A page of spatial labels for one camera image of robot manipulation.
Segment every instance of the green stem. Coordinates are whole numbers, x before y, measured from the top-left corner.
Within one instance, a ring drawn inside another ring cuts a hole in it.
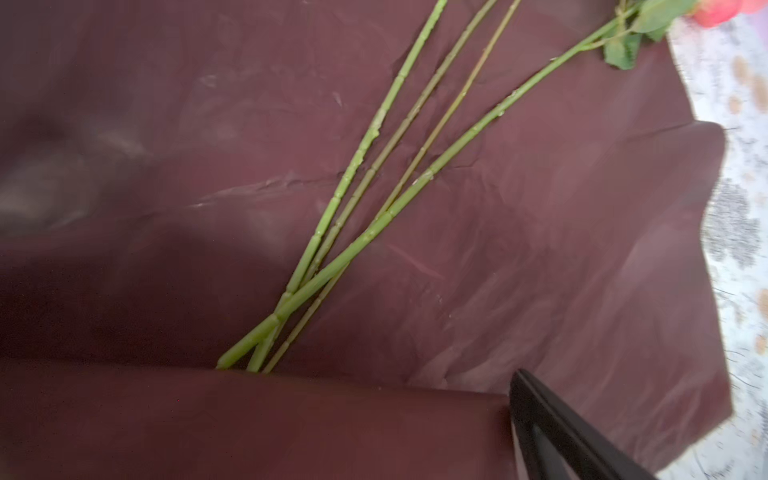
[[[448,107],[448,110],[446,110],[445,113],[442,115],[442,118],[437,123],[437,126],[435,126],[435,128],[432,129],[432,133],[429,134],[429,137],[427,137],[422,147],[419,148],[419,152],[411,161],[411,164],[406,169],[406,172],[402,175],[402,177],[400,177],[400,181],[397,183],[397,185],[395,185],[395,188],[392,189],[392,193],[389,194],[389,197],[386,199],[381,209],[379,209],[379,212],[376,214],[376,217],[373,219],[374,222],[378,220],[379,217],[381,217],[381,215],[392,206],[392,203],[395,201],[398,195],[400,195],[400,191],[402,190],[403,186],[405,186],[406,182],[413,174],[413,171],[418,167],[419,163],[422,161],[427,151],[429,151],[429,148],[432,146],[432,144],[435,143],[435,139],[438,137],[438,135],[440,135],[440,132],[444,128],[445,124],[448,123],[448,120],[454,114],[458,106],[464,101],[464,98],[467,96],[467,92],[469,92],[469,88],[472,86],[472,83],[474,83],[483,65],[488,60],[488,56],[491,54],[491,51],[493,51],[493,48],[495,47],[499,37],[502,36],[502,32],[507,27],[507,24],[512,18],[512,15],[515,13],[515,10],[517,10],[517,7],[519,4],[520,4],[520,0],[514,0],[512,4],[509,6],[509,9],[507,10],[506,15],[502,19],[501,23],[498,24],[496,31],[494,31],[493,36],[491,36],[491,39],[488,41],[488,44],[483,49],[482,55],[480,55],[480,59],[478,59],[477,63],[475,64],[475,67],[472,69],[472,72],[467,77],[467,80],[464,82],[462,89],[459,91],[458,95],[456,95],[456,98],[454,99],[453,103],[451,103],[450,107]],[[317,298],[315,298],[315,300],[312,302],[312,305],[310,306],[310,309],[307,310],[306,313],[304,313],[304,316],[299,321],[299,323],[297,323],[297,325],[293,327],[293,331],[290,333],[286,341],[283,342],[283,345],[280,346],[280,349],[278,349],[275,355],[272,357],[269,365],[267,365],[267,368],[264,370],[264,372],[270,372],[272,368],[277,364],[277,362],[280,361],[280,358],[288,350],[288,347],[290,346],[290,344],[296,339],[296,337],[298,337],[299,333],[301,333],[301,330],[304,328],[307,322],[310,321],[310,318],[312,317],[312,315],[320,307],[320,304],[323,303],[324,299],[328,296],[330,291],[333,290],[333,286],[336,285],[336,282],[339,281],[339,278],[344,274],[348,266],[349,264],[346,264],[344,268],[342,268],[341,271],[339,271],[323,287],[323,291],[320,293],[320,295]]]
[[[382,150],[376,160],[368,168],[365,176],[360,182],[360,185],[357,186],[354,193],[350,197],[349,202],[346,204],[344,210],[342,210],[342,213],[339,215],[339,218],[336,219],[336,223],[333,224],[333,227],[331,227],[330,230],[328,230],[328,235],[326,235],[326,238],[323,240],[323,244],[320,245],[320,248],[317,250],[315,257],[312,259],[310,268],[307,269],[306,273],[304,274],[304,278],[301,281],[302,286],[309,282],[313,276],[315,276],[315,273],[320,268],[320,264],[323,262],[323,259],[325,259],[326,255],[333,246],[333,242],[336,241],[336,237],[339,236],[339,232],[344,227],[344,224],[349,218],[349,215],[352,214],[352,211],[357,206],[360,198],[366,192],[370,183],[373,181],[376,173],[378,173],[381,166],[384,165],[384,162],[386,161],[389,154],[392,153],[392,150],[394,150],[395,146],[400,142],[402,136],[411,126],[413,120],[422,110],[422,107],[424,106],[424,103],[426,103],[427,98],[429,98],[429,95],[432,94],[432,91],[435,90],[437,84],[440,82],[440,80],[442,80],[443,75],[445,75],[445,72],[451,66],[451,63],[453,63],[456,55],[458,55],[458,53],[464,47],[464,44],[469,38],[469,35],[472,34],[472,32],[475,30],[475,27],[478,26],[480,21],[485,17],[485,14],[488,13],[496,1],[497,0],[488,0],[482,6],[482,8],[478,10],[478,12],[475,14],[475,17],[473,17],[472,20],[467,24],[467,27],[462,32],[461,36],[458,37],[458,40],[456,40],[456,43],[453,45],[451,51],[448,53],[448,55],[445,56],[445,59],[440,64],[440,67],[437,69],[432,78],[429,79],[429,83],[426,85],[426,87],[424,87],[424,90],[422,90],[422,93],[419,95],[419,99],[416,101],[413,107],[411,107],[411,111],[408,112],[408,115],[402,121],[395,134],[392,136],[392,138],[389,139],[386,146],[384,147],[384,150]]]
[[[291,275],[290,280],[286,285],[283,297],[290,297],[300,287],[301,279],[304,278],[304,273],[309,267],[312,258],[314,258],[315,252],[320,245],[320,241],[323,238],[323,235],[325,235],[326,230],[328,230],[328,225],[331,223],[333,215],[336,213],[336,209],[341,203],[341,199],[344,197],[344,194],[349,188],[349,185],[352,183],[352,179],[355,177],[355,172],[357,172],[358,167],[362,163],[362,160],[370,148],[371,143],[373,143],[373,140],[379,136],[379,129],[384,122],[384,117],[386,117],[387,111],[389,111],[389,108],[395,101],[395,97],[400,91],[403,82],[405,82],[408,73],[411,71],[411,68],[416,61],[416,58],[419,56],[419,53],[421,52],[424,43],[429,37],[429,34],[432,33],[432,29],[435,27],[435,23],[437,23],[438,18],[440,18],[440,15],[445,8],[446,2],[447,0],[437,0],[435,3],[435,7],[432,9],[432,13],[429,15],[429,18],[427,18],[427,21],[422,27],[419,36],[416,38],[413,46],[411,47],[411,50],[408,52],[408,56],[406,57],[405,62],[403,62],[402,67],[400,67],[400,71],[392,81],[392,85],[389,87],[389,92],[387,92],[387,95],[379,107],[379,110],[373,116],[373,120],[371,120],[371,124],[368,126],[366,134],[363,135],[362,140],[360,141],[360,144],[355,151],[355,154],[352,156],[352,160],[349,162],[349,166],[347,166],[344,175],[339,181],[339,185],[333,192],[333,198],[331,198],[330,202],[328,202],[326,211],[323,212],[323,215],[320,218],[320,222],[318,222],[317,228],[315,229],[314,235],[312,235],[312,238],[310,238],[309,243],[306,245],[304,253],[299,260],[299,264],[296,266],[296,269],[293,271],[293,275]],[[248,362],[247,369],[249,371],[259,371],[261,363],[266,358],[267,353],[272,348],[272,344],[275,338],[277,338],[277,336],[280,334],[280,330],[282,329],[283,324],[281,323],[277,327],[277,332],[275,332],[274,335],[270,335],[270,341],[263,342],[259,345],[259,348],[257,348],[256,352],[253,353],[252,360]]]
[[[628,9],[629,12],[637,11],[637,5],[633,5]],[[455,141],[445,152],[443,152],[437,160],[432,162],[432,165],[419,176],[418,179],[408,188],[392,206],[378,219],[371,227],[369,227],[362,235],[357,237],[338,257],[336,257],[331,263],[324,269],[319,271],[309,282],[296,291],[279,309],[276,309],[272,316],[276,316],[280,321],[284,321],[291,313],[295,312],[300,306],[304,304],[312,295],[320,290],[329,280],[331,280],[339,271],[341,271],[346,264],[360,253],[360,251],[389,223],[399,214],[403,208],[426,186],[427,183],[437,174],[459,151],[462,150],[473,138],[475,138],[483,128],[488,126],[493,120],[501,117],[504,112],[510,108],[517,100],[533,88],[538,82],[540,82],[547,75],[552,73],[555,69],[563,65],[566,61],[574,57],[577,53],[582,51],[585,45],[589,45],[593,41],[605,35],[612,28],[616,27],[616,19],[614,18],[607,24],[588,35],[582,41],[574,45],[570,50],[560,55],[556,59],[552,60],[538,73],[529,78],[523,85],[517,90],[513,91],[509,96],[492,108],[483,118],[475,123],[469,130],[467,130],[457,141]],[[247,343],[244,345],[243,340],[238,342],[230,350],[224,353],[222,358],[235,358],[236,361],[240,356],[247,353],[250,346]]]

